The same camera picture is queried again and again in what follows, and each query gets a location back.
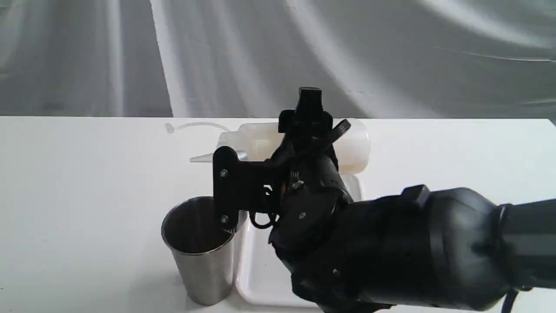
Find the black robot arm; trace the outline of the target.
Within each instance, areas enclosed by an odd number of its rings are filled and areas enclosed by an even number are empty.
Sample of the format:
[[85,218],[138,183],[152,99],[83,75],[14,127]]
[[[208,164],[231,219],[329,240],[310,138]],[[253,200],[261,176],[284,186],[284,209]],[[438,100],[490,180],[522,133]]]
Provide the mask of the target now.
[[240,211],[270,229],[293,294],[326,313],[393,306],[485,311],[519,293],[555,289],[555,200],[495,204],[468,188],[356,202],[332,146],[354,133],[334,124],[322,91],[300,88],[284,110],[278,147],[262,161],[228,145],[212,156],[215,222],[228,232]]

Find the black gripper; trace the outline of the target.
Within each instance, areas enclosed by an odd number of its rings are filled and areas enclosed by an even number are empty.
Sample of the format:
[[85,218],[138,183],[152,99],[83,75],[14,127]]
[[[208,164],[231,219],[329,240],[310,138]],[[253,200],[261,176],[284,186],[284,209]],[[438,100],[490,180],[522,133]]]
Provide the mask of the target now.
[[322,105],[322,91],[302,87],[294,109],[278,118],[281,144],[270,158],[240,161],[228,146],[212,159],[214,218],[238,226],[248,212],[261,230],[332,230],[336,216],[353,201],[339,172],[333,144],[351,129],[347,119],[334,126]]

